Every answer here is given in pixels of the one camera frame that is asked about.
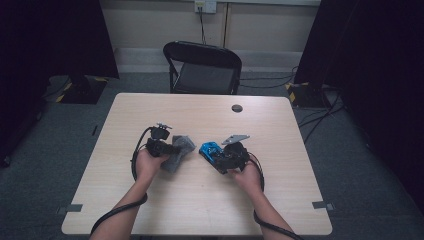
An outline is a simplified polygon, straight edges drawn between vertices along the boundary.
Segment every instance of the metal bracket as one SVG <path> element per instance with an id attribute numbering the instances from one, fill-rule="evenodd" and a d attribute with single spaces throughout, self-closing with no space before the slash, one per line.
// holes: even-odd
<path id="1" fill-rule="evenodd" d="M 327 209 L 327 211 L 332 211 L 332 210 L 335 210 L 336 209 L 334 207 L 334 204 L 332 204 L 332 203 L 325 203 L 324 201 L 313 202 L 312 203 L 312 206 L 314 206 L 314 209 L 325 208 L 325 209 Z"/>
<path id="2" fill-rule="evenodd" d="M 250 138 L 250 136 L 249 135 L 231 135 L 229 138 L 227 138 L 225 141 L 222 142 L 222 145 L 233 144 L 247 138 Z"/>
<path id="3" fill-rule="evenodd" d="M 82 204 L 69 204 L 66 207 L 59 207 L 56 214 L 65 215 L 68 212 L 81 212 Z"/>

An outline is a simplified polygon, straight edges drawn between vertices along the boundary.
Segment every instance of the power outlet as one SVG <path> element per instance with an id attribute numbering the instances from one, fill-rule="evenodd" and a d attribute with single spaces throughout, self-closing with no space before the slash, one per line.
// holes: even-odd
<path id="1" fill-rule="evenodd" d="M 216 1 L 194 1 L 194 12 L 216 13 Z"/>
<path id="2" fill-rule="evenodd" d="M 194 1 L 194 12 L 206 12 L 206 1 Z"/>

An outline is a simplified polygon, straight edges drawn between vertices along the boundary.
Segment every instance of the wall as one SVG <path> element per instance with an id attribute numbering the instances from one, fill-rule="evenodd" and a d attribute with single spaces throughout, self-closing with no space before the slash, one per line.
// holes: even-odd
<path id="1" fill-rule="evenodd" d="M 232 50 L 302 52 L 319 1 L 218 2 L 204 14 L 207 44 Z M 193 1 L 101 1 L 115 48 L 161 49 L 167 42 L 201 42 Z"/>

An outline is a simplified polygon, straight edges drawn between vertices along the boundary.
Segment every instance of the forearm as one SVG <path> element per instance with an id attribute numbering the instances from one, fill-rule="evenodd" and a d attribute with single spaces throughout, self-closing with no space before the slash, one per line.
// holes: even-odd
<path id="1" fill-rule="evenodd" d="M 140 177 L 115 208 L 139 201 L 146 194 L 153 177 Z M 120 212 L 102 222 L 90 239 L 129 239 L 140 206 Z"/>
<path id="2" fill-rule="evenodd" d="M 272 204 L 269 202 L 268 198 L 265 196 L 263 192 L 249 194 L 249 198 L 253 204 L 256 214 L 262 221 L 293 232 L 291 227 L 281 217 L 281 215 L 277 212 L 277 210 L 275 210 L 275 208 L 272 206 Z M 265 240 L 291 239 L 288 236 L 285 236 L 281 233 L 265 228 L 263 226 L 261 226 L 261 231 Z"/>

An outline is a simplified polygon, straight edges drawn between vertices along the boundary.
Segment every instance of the handheld controller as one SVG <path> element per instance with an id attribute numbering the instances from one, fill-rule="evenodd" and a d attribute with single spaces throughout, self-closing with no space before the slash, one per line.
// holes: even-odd
<path id="1" fill-rule="evenodd" d="M 159 127 L 151 127 L 150 138 L 147 139 L 146 148 L 152 157 L 159 157 L 161 154 L 178 154 L 180 149 L 167 144 L 164 140 L 168 139 L 169 131 L 172 129 L 163 123 L 158 123 Z"/>
<path id="2" fill-rule="evenodd" d="M 240 140 L 232 141 L 224 149 L 216 142 L 206 142 L 200 147 L 199 153 L 221 174 L 226 174 L 228 169 L 235 168 L 243 171 L 250 158 Z"/>

